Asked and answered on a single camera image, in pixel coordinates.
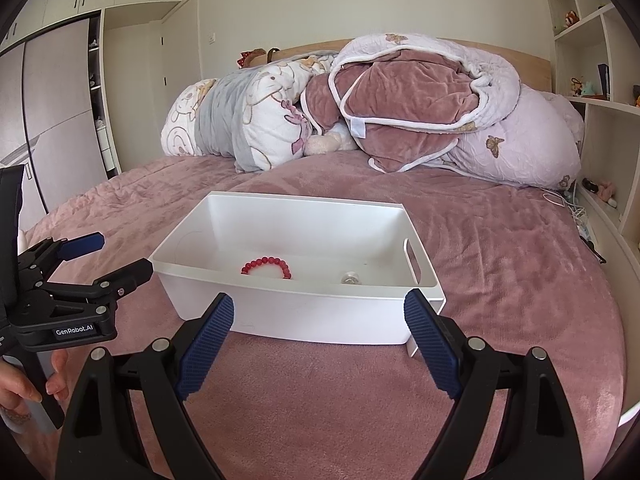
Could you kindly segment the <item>person's left hand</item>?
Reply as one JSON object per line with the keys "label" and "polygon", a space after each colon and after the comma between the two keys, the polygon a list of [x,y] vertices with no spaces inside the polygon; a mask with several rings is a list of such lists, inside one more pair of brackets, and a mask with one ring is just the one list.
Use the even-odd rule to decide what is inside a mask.
{"label": "person's left hand", "polygon": [[[68,352],[65,349],[52,352],[51,365],[54,373],[47,381],[46,393],[54,396],[57,401],[64,401],[70,393],[67,385],[67,361]],[[18,416],[26,416],[29,414],[27,401],[40,403],[42,395],[23,372],[2,360],[0,370],[1,407]]]}

